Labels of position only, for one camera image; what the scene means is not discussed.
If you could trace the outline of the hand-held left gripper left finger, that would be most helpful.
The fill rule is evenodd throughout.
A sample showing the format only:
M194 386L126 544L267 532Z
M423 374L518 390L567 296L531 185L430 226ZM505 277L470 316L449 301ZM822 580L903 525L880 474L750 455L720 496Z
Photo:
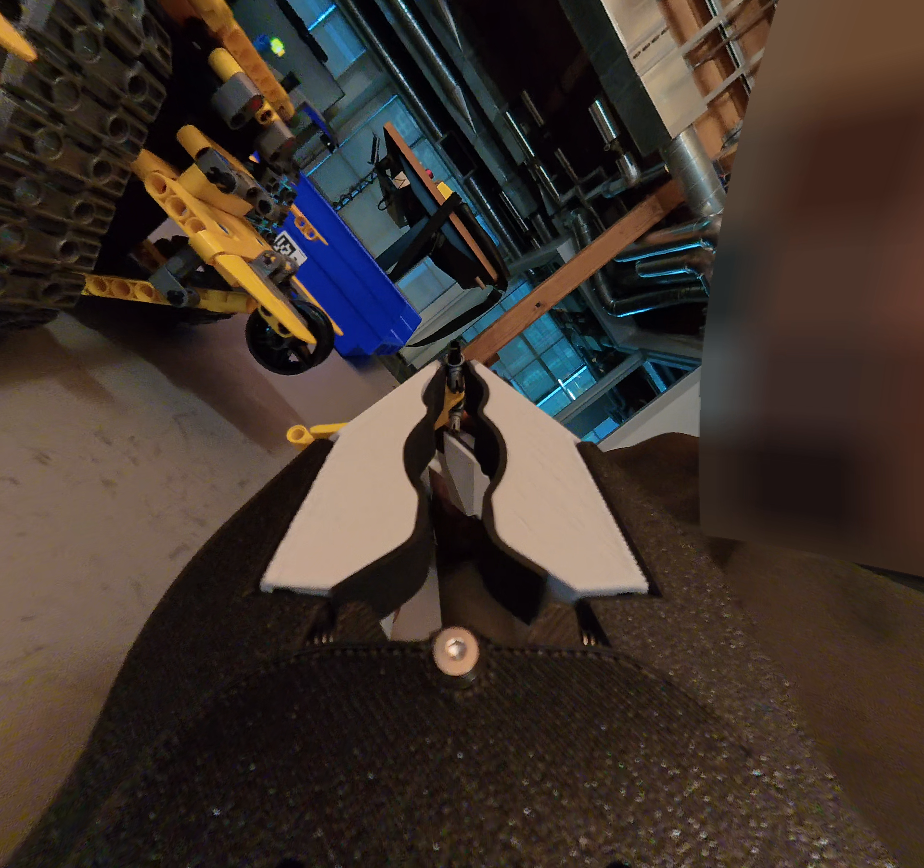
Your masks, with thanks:
M445 371L431 364L339 433L260 581L265 593L368 605L379 619L423 586L434 558L423 477Z

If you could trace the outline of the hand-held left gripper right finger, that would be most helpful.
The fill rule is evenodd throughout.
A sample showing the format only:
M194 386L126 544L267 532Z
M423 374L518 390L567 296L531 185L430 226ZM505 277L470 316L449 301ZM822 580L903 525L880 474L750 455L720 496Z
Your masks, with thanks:
M526 625L551 604L661 597L580 439L482 364L463 377L491 597Z

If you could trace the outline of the blue plastic bin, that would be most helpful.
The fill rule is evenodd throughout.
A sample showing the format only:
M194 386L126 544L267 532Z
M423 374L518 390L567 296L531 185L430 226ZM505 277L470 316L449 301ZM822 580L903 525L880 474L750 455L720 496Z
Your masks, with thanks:
M307 177L295 185L274 247L294 258L296 277L340 329L344 358L397 354L422 320L390 277Z

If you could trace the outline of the wooden ceiling beam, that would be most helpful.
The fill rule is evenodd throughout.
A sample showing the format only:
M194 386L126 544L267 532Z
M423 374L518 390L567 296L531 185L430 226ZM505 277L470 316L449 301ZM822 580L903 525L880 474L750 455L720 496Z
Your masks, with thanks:
M463 349L464 358L486 367L492 366L501 349L593 277L609 261L614 260L618 253L663 221L677 206L684 204L685 200L676 181L664 184L474 338Z

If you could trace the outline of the wood top standing desk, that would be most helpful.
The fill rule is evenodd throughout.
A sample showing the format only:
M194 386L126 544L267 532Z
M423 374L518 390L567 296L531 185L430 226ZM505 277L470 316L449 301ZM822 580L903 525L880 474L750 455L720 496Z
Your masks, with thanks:
M461 288L505 291L509 281L506 265L464 198L437 185L392 123L385 124L385 134L395 139L405 158L411 186L422 205L422 219L405 227L377 256L377 264L394 283L429 260Z

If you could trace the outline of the black computer monitor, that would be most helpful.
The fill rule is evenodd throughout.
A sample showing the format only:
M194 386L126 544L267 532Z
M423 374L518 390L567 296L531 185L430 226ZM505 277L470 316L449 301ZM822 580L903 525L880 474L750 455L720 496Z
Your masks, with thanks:
M388 134L372 136L370 163L381 198L377 209L397 227L413 227L422 219L422 205L411 186L406 161L395 139Z

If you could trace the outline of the yellow black toy tracked vehicle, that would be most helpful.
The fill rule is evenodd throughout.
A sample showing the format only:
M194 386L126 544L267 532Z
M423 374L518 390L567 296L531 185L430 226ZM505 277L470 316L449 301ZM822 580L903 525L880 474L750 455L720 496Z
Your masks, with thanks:
M84 298L166 322L243 314L254 360L323 363L344 331L299 276L317 125L227 0L1 0L2 336Z

